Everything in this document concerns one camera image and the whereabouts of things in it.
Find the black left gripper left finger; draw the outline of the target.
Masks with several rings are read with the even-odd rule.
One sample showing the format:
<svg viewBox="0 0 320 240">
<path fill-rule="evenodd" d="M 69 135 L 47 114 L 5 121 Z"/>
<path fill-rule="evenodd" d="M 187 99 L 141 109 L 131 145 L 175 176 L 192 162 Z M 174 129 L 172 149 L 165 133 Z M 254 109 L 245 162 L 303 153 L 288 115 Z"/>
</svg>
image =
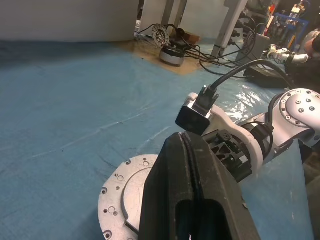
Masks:
<svg viewBox="0 0 320 240">
<path fill-rule="evenodd" d="M 200 136 L 168 137 L 144 185 L 138 240 L 200 240 Z"/>
</svg>

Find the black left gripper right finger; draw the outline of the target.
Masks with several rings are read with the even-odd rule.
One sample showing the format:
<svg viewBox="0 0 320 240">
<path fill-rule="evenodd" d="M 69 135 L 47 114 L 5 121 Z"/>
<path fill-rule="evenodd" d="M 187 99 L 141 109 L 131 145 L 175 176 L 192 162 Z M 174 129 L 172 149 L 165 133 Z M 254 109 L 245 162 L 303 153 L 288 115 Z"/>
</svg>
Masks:
<svg viewBox="0 0 320 240">
<path fill-rule="evenodd" d="M 194 133 L 183 134 L 194 190 L 191 240 L 260 240 L 240 186 Z"/>
</svg>

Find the silver motor stator housing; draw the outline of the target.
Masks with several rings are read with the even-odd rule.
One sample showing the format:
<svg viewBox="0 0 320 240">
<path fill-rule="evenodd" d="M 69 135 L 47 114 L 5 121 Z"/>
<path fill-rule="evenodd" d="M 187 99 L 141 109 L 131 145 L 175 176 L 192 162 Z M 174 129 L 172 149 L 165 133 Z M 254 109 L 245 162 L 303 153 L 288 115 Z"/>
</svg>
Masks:
<svg viewBox="0 0 320 240">
<path fill-rule="evenodd" d="M 157 154 L 132 157 L 104 183 L 97 213 L 105 240 L 138 240 L 144 186 L 157 158 Z"/>
</svg>

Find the spare silver motor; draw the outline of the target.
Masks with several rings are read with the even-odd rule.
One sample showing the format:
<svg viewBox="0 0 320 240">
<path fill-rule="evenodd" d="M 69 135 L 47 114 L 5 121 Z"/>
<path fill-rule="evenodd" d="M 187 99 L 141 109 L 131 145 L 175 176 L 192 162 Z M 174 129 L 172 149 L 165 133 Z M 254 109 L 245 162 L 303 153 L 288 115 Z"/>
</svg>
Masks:
<svg viewBox="0 0 320 240">
<path fill-rule="evenodd" d="M 168 65 L 180 67 L 184 63 L 185 52 L 170 45 L 164 46 L 159 53 L 159 59 Z"/>
</svg>

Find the black power adapter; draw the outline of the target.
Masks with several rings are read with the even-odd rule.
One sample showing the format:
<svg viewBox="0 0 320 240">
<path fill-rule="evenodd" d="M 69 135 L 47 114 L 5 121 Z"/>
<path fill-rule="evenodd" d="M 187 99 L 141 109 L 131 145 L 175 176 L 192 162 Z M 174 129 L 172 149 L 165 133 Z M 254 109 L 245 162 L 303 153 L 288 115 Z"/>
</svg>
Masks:
<svg viewBox="0 0 320 240">
<path fill-rule="evenodd" d="M 249 67 L 244 71 L 243 76 L 249 82 L 262 88 L 284 89 L 288 87 L 282 76 L 273 69 Z"/>
</svg>

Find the grey flat panel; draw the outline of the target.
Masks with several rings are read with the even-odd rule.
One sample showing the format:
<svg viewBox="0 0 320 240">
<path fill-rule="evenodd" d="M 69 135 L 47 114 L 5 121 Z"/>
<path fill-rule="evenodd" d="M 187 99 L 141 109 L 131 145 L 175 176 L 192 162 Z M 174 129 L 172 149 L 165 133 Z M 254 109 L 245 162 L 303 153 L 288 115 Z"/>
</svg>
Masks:
<svg viewBox="0 0 320 240">
<path fill-rule="evenodd" d="M 248 62 L 258 60 L 263 55 L 265 49 L 270 46 L 270 38 L 250 32 L 244 40 L 241 51 L 237 54 L 235 62 L 244 65 Z"/>
</svg>

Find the brown box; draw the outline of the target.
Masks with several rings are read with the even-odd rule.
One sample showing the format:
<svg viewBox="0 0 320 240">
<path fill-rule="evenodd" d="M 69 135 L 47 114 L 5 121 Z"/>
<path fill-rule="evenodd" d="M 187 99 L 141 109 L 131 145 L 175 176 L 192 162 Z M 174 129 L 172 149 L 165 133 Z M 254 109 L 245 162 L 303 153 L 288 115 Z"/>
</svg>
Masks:
<svg viewBox="0 0 320 240">
<path fill-rule="evenodd" d="M 198 35 L 189 33 L 189 32 L 185 32 L 183 35 L 183 39 L 192 45 L 195 45 L 196 43 L 198 43 L 200 41 L 200 37 Z"/>
</svg>

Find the white metal table leg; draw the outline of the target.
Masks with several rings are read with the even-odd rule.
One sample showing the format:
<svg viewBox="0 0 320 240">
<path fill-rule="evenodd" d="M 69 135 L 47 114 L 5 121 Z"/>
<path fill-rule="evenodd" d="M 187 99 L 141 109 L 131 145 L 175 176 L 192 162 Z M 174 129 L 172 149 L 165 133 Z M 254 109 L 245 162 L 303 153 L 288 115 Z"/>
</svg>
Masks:
<svg viewBox="0 0 320 240">
<path fill-rule="evenodd" d="M 227 48 L 236 23 L 247 2 L 248 0 L 224 0 L 224 6 L 228 8 L 228 11 L 211 52 L 212 57 L 217 58 Z"/>
</svg>

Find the tan cardboard board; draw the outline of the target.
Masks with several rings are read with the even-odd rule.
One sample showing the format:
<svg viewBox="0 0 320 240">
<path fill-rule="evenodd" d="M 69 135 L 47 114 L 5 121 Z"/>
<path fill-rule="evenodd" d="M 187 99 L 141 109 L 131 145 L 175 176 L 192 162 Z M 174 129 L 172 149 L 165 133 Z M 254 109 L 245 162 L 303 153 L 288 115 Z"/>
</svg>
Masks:
<svg viewBox="0 0 320 240">
<path fill-rule="evenodd" d="M 117 45 L 145 61 L 178 75 L 191 74 L 201 69 L 199 61 L 193 58 L 186 58 L 181 66 L 166 64 L 159 58 L 160 49 L 145 40 L 123 41 Z"/>
</svg>

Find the blue storage rack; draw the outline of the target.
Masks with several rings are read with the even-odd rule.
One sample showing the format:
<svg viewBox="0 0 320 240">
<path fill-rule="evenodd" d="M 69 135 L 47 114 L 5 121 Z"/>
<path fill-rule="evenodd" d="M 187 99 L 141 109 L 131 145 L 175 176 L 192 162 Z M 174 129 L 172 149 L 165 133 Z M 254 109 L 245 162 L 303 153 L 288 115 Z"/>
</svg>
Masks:
<svg viewBox="0 0 320 240">
<path fill-rule="evenodd" d="M 278 47 L 298 51 L 309 21 L 275 13 L 268 28 L 270 43 Z"/>
</svg>

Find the white backdrop panel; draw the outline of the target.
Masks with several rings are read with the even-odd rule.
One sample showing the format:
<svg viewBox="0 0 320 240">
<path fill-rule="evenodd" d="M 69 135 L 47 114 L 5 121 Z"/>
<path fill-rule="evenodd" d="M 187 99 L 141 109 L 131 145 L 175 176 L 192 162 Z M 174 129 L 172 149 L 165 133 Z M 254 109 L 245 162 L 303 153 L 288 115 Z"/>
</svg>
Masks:
<svg viewBox="0 0 320 240">
<path fill-rule="evenodd" d="M 139 1 L 0 0 L 0 40 L 131 40 L 134 37 Z"/>
</svg>

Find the white cabinet frame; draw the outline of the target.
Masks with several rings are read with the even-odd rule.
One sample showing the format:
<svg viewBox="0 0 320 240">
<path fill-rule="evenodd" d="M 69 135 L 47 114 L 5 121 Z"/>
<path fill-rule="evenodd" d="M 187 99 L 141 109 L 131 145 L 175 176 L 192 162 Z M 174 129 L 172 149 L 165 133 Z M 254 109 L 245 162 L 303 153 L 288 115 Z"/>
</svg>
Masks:
<svg viewBox="0 0 320 240">
<path fill-rule="evenodd" d="M 188 0 L 144 0 L 139 32 L 151 35 L 153 24 L 179 27 Z"/>
</svg>

